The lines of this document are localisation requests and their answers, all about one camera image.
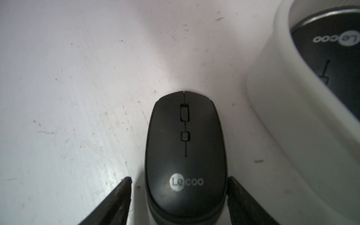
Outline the black mouse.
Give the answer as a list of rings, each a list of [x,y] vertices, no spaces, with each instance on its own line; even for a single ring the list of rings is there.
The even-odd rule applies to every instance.
[[[179,91],[153,109],[145,150],[148,207],[159,225],[213,225],[224,208],[227,156],[206,96]]]
[[[307,65],[357,119],[360,117],[360,8],[335,7],[291,30]]]

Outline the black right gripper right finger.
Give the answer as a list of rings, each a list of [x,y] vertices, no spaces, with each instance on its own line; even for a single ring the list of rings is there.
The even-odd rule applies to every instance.
[[[278,224],[233,176],[228,178],[227,196],[232,225]]]

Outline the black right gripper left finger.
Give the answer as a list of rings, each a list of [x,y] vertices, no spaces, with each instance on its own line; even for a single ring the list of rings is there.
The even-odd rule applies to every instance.
[[[125,177],[79,225],[126,225],[131,192],[132,179]]]

